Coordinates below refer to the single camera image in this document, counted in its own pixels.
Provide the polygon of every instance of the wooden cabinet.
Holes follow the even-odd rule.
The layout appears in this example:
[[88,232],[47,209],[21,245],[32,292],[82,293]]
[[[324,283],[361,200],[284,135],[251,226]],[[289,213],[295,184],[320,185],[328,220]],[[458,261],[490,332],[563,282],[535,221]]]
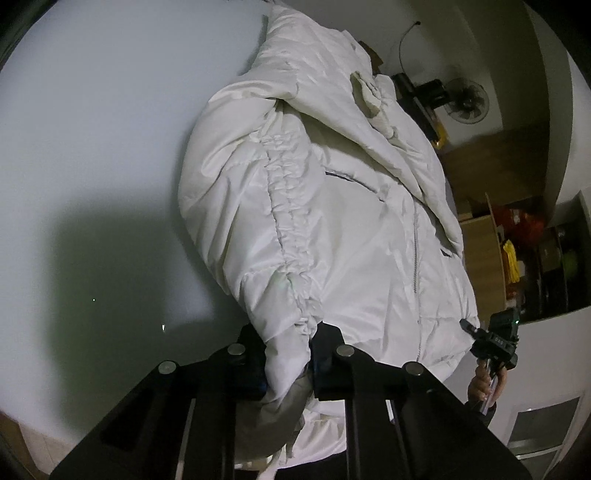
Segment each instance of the wooden cabinet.
[[505,310],[505,274],[501,246],[492,213],[460,223],[464,237],[466,271],[480,321],[488,325],[491,315]]
[[456,203],[466,199],[506,205],[544,193],[548,125],[480,137],[441,156]]

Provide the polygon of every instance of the white puffer jacket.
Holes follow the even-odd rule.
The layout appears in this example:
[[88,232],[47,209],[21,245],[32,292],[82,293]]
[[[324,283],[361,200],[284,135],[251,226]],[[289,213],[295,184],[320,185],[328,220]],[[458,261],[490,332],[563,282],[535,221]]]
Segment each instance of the white puffer jacket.
[[273,470],[345,448],[342,404],[310,399],[304,374],[318,322],[441,380],[470,348],[459,320],[477,325],[476,305],[441,165],[347,32],[273,7],[252,69],[197,122],[179,203],[267,344],[271,389],[239,411],[243,460],[275,453]]

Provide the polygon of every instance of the wall fan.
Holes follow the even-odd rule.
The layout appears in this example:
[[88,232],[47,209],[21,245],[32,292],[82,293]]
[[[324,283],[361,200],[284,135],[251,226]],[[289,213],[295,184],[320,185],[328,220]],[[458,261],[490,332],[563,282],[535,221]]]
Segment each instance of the wall fan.
[[451,97],[445,110],[454,120],[463,124],[476,124],[488,113],[488,95],[482,85],[457,78],[445,85],[445,89]]

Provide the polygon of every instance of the jacket zipper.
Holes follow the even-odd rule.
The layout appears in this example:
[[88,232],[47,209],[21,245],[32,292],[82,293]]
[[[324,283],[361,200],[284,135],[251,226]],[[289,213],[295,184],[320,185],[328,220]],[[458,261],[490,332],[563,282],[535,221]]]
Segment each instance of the jacket zipper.
[[417,201],[413,199],[414,204],[414,296],[417,301],[417,324],[418,324],[418,354],[417,354],[417,362],[421,358],[421,344],[423,342],[423,331],[421,325],[421,309],[419,305],[419,299],[417,297],[417,290],[418,290],[418,232],[417,232]]

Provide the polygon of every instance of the human hand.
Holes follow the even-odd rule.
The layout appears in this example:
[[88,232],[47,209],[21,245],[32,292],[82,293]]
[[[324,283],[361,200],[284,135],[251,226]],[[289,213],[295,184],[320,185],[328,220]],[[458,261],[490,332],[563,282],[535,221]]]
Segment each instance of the human hand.
[[[475,373],[476,376],[472,378],[470,385],[468,385],[468,400],[474,403],[486,399],[486,396],[491,393],[492,382],[491,376],[486,371],[486,361],[478,360],[478,366],[476,367]],[[503,390],[507,385],[507,376],[508,373],[505,367],[501,368],[497,373],[499,380],[490,405],[493,405],[503,393]]]

